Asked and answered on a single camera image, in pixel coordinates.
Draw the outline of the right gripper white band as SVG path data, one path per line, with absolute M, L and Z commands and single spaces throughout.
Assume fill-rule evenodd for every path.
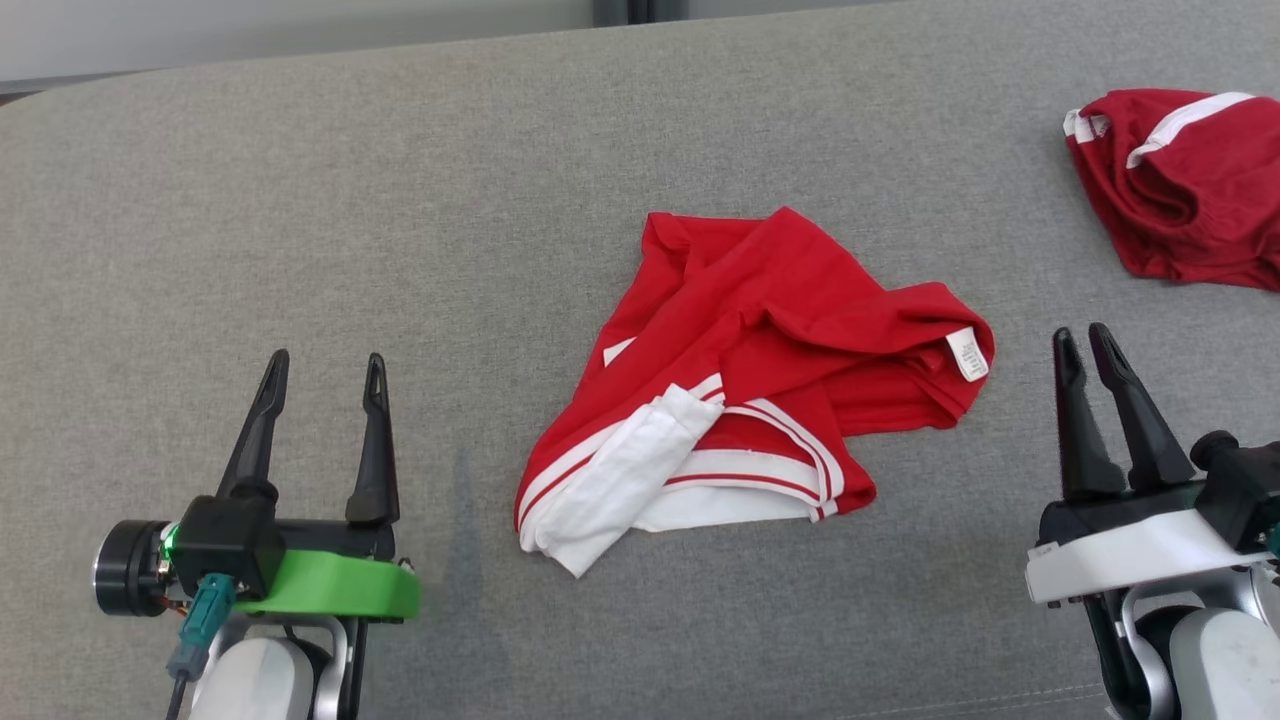
M 1129 486 L 1162 491 L 1125 493 L 1125 477 L 1108 456 L 1087 397 L 1076 342 L 1069 328 L 1056 329 L 1053 388 L 1062 500 L 1044 507 L 1038 539 L 1028 553 L 1025 580 L 1032 601 L 1052 603 L 1275 562 L 1276 556 L 1262 546 L 1245 552 L 1233 548 L 1196 510 L 1203 486 L 1189 483 L 1196 469 L 1146 384 L 1106 324 L 1092 323 L 1088 334 L 1130 454 Z

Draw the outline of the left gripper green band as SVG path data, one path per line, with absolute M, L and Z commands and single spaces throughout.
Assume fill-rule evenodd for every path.
M 278 502 L 279 491 L 269 471 L 276 419 L 285 406 L 289 361 L 287 348 L 270 356 L 216 497 Z M 366 427 L 355 488 L 346 502 L 348 524 L 280 520 L 285 555 L 271 589 L 264 600 L 237 600 L 237 611 L 371 623 L 402 623 L 419 615 L 420 580 L 396 553 L 392 524 L 401 519 L 401 497 L 387 366 L 380 354 L 369 357 L 362 404 Z

